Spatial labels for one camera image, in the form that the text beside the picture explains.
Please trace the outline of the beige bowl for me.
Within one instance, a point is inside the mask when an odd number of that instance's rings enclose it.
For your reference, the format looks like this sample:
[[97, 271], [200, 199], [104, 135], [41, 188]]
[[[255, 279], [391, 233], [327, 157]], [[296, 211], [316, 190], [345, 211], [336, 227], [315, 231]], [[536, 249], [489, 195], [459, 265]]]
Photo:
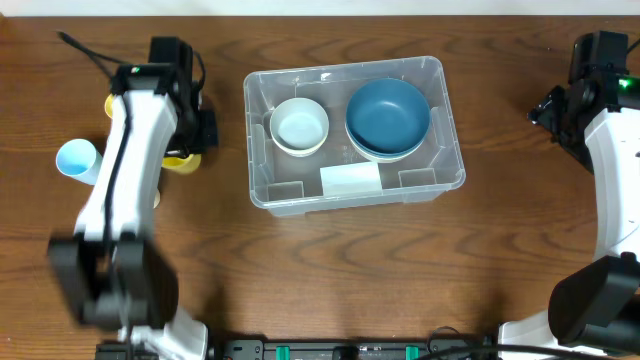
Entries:
[[376, 155], [373, 154], [371, 152], [368, 152], [366, 149], [363, 149], [359, 146], [354, 146], [354, 149], [356, 150], [357, 153], [359, 153], [361, 156], [363, 156], [364, 158], [366, 158], [369, 161], [372, 162], [377, 162], [377, 163], [394, 163], [394, 162], [398, 162], [401, 161], [402, 159], [408, 157], [409, 155], [413, 154], [414, 152], [417, 151], [417, 149], [413, 149], [407, 153], [404, 154], [400, 154], [400, 155], [393, 155], [393, 156], [386, 156], [386, 155]]

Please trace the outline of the small white bowl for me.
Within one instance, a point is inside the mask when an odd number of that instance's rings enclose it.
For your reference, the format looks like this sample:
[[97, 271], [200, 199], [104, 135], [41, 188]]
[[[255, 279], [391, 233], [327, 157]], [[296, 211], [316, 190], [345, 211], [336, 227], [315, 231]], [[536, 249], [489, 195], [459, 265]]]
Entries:
[[299, 158], [310, 156], [316, 153], [322, 147], [321, 144], [317, 144], [316, 146], [310, 147], [308, 149], [292, 149], [278, 142], [275, 142], [275, 145], [287, 155]]

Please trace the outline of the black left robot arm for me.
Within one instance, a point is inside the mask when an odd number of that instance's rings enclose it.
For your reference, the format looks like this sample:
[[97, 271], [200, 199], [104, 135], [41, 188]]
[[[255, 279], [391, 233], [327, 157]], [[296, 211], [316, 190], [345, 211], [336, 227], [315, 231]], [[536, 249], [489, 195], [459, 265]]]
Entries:
[[179, 305], [177, 275], [153, 242], [154, 198], [176, 130], [193, 130], [198, 100], [177, 65], [122, 65], [111, 79], [112, 126], [103, 164], [72, 236], [47, 255], [71, 316], [116, 331], [123, 358], [204, 359], [208, 329]]

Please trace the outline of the yellow cup front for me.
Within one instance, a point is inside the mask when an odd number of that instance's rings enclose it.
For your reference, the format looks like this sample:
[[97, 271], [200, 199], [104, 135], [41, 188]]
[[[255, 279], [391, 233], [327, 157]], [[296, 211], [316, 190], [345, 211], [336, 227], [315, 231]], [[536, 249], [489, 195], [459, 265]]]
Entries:
[[199, 168], [201, 160], [200, 154], [191, 154], [186, 158], [165, 157], [162, 161], [162, 167], [181, 175], [188, 175]]

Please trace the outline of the cream white cup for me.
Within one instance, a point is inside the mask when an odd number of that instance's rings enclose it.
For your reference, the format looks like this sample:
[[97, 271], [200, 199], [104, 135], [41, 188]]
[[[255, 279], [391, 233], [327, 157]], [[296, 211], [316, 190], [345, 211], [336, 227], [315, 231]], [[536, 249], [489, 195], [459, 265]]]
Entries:
[[160, 203], [160, 200], [161, 200], [161, 194], [160, 194], [159, 190], [156, 189], [155, 195], [154, 195], [154, 201], [153, 201], [153, 208], [154, 209], [158, 207], [158, 205]]

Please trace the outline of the yellow cup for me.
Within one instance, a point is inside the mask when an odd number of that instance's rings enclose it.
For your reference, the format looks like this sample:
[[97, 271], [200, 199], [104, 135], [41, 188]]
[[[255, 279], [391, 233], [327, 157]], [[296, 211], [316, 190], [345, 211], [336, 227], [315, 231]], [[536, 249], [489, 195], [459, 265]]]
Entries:
[[188, 175], [199, 168], [201, 160], [200, 154], [191, 154], [186, 158], [165, 157], [162, 161], [162, 167], [181, 175]]
[[110, 94], [104, 102], [104, 111], [109, 118], [113, 117], [113, 100], [114, 96]]

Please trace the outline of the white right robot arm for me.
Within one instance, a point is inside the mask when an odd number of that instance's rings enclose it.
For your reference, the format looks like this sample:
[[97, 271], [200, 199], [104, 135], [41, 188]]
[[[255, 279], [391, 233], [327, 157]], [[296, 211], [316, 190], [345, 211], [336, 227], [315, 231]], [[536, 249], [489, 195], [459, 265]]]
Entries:
[[547, 310], [500, 326], [501, 359], [639, 352], [639, 81], [592, 74], [564, 95], [561, 115], [548, 101], [532, 117], [593, 172], [594, 257], [555, 286]]

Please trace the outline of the light blue cup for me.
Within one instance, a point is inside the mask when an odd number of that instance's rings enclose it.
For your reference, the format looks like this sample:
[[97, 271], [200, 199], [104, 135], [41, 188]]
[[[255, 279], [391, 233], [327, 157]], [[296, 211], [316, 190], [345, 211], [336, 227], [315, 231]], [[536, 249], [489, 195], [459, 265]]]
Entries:
[[61, 174], [95, 185], [102, 165], [102, 155], [90, 141], [73, 139], [60, 147], [55, 164]]

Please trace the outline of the dark blue bowl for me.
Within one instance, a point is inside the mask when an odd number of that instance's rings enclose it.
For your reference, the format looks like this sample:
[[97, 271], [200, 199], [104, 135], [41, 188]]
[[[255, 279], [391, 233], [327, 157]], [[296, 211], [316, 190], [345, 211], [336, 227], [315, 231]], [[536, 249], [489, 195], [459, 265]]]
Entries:
[[401, 152], [399, 154], [385, 155], [385, 154], [377, 153], [377, 152], [374, 152], [374, 151], [370, 151], [370, 150], [366, 149], [364, 146], [360, 145], [356, 141], [355, 137], [351, 134], [351, 132], [349, 130], [346, 130], [346, 135], [347, 135], [349, 141], [351, 142], [352, 146], [354, 147], [354, 149], [356, 150], [357, 153], [359, 153], [360, 155], [362, 155], [364, 158], [368, 159], [369, 161], [377, 162], [377, 163], [394, 163], [394, 162], [398, 162], [398, 161], [408, 157], [409, 155], [413, 154], [414, 152], [416, 152], [418, 150], [418, 148], [426, 140], [426, 137], [423, 137], [414, 147], [412, 147], [411, 149], [409, 149], [409, 150], [407, 150], [405, 152]]
[[349, 99], [346, 132], [366, 153], [400, 157], [417, 149], [431, 127], [425, 96], [408, 82], [382, 78], [367, 82]]

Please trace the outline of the small grey bowl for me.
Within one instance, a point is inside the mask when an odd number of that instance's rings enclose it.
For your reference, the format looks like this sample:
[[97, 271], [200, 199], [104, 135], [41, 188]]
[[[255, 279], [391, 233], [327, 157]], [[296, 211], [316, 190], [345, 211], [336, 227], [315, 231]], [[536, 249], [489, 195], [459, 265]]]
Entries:
[[324, 108], [308, 98], [291, 98], [276, 107], [270, 118], [272, 140], [292, 149], [323, 145], [329, 134]]

